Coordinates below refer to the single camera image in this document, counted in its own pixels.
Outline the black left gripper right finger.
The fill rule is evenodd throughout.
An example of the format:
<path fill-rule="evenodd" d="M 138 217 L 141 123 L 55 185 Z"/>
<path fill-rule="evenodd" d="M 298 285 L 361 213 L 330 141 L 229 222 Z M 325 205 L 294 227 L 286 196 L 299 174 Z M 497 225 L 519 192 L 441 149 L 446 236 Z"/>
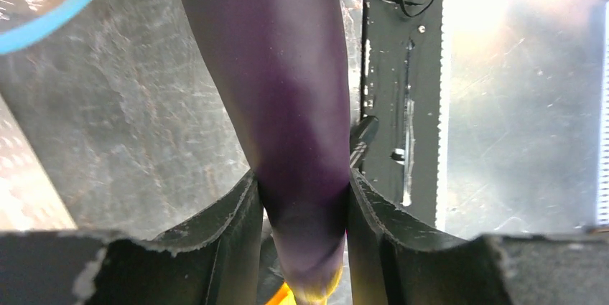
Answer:
<path fill-rule="evenodd" d="M 463 240 L 411 216 L 350 175 L 354 304 L 606 304 L 608 238 L 481 235 Z"/>

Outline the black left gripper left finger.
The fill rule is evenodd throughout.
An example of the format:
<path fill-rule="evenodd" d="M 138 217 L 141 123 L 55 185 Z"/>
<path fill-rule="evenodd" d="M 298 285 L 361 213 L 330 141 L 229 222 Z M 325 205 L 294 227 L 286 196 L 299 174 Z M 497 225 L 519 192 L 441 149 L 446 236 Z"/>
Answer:
<path fill-rule="evenodd" d="M 113 230 L 1 235 L 3 304 L 255 304 L 263 208 L 246 173 L 152 240 Z"/>

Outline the purple toy eggplant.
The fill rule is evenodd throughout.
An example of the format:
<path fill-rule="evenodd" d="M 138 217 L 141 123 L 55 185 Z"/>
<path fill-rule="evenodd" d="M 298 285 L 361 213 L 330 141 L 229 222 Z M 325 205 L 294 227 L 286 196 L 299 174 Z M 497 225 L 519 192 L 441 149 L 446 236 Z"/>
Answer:
<path fill-rule="evenodd" d="M 182 0 L 259 184 L 284 280 L 325 304 L 343 270 L 350 179 L 340 0 Z"/>

